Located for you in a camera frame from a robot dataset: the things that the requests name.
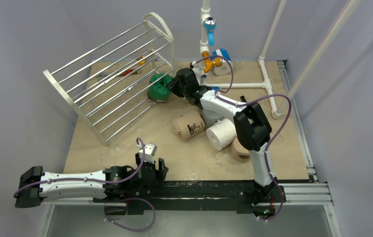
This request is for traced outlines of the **green paper roll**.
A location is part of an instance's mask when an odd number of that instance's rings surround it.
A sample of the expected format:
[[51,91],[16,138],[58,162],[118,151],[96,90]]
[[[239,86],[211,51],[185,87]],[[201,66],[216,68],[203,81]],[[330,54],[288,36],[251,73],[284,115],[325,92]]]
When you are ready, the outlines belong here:
[[166,102],[170,96],[170,89],[167,85],[173,80],[172,76],[164,74],[155,74],[149,80],[151,87],[147,90],[149,99],[157,102]]

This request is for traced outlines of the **brown roll with print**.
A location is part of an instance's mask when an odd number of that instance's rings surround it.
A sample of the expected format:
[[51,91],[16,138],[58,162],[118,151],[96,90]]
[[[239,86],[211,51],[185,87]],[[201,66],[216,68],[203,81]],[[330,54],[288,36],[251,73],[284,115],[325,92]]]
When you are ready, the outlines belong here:
[[205,130],[205,122],[197,111],[186,113],[173,120],[173,131],[183,141]]

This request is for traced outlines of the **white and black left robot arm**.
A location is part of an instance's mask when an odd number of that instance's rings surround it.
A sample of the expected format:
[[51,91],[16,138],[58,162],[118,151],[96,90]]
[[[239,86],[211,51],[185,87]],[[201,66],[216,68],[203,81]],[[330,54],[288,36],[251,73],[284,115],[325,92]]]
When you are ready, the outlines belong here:
[[157,161],[135,154],[137,168],[129,165],[88,173],[59,174],[33,166],[20,176],[14,193],[16,208],[40,206],[44,201],[65,198],[96,198],[118,202],[134,197],[142,188],[163,182],[169,171],[164,159]]

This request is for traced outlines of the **white metal shelf rack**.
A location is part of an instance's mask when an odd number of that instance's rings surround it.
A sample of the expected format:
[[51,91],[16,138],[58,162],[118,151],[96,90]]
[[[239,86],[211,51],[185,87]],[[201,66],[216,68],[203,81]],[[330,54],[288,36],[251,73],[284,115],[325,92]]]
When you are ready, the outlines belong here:
[[[109,142],[153,103],[146,93],[155,74],[173,76],[176,70],[174,36],[155,12],[140,23],[87,51],[53,71],[46,79],[77,113],[102,145]],[[146,63],[137,65],[144,55]],[[102,72],[119,74],[141,69],[136,75],[97,81]]]

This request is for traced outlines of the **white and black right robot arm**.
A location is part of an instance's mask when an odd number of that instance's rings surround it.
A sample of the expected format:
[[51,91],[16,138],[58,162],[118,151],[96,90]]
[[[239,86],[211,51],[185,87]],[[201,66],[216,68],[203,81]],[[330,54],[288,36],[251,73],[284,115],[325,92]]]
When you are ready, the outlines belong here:
[[178,70],[167,88],[176,96],[187,99],[191,105],[232,121],[239,143],[250,154],[254,172],[254,203],[268,200],[274,191],[279,192],[279,202],[284,202],[284,191],[270,167],[272,127],[258,101],[246,103],[222,96],[220,90],[200,85],[196,73],[190,68]]

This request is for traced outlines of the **grey paper roll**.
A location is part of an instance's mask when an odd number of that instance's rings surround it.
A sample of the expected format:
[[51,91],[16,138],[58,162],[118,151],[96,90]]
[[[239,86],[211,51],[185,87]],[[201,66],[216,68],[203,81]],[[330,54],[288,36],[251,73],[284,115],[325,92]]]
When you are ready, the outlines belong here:
[[203,109],[201,111],[201,116],[204,120],[206,129],[213,126],[217,121],[222,120],[224,118],[222,115],[207,109]]

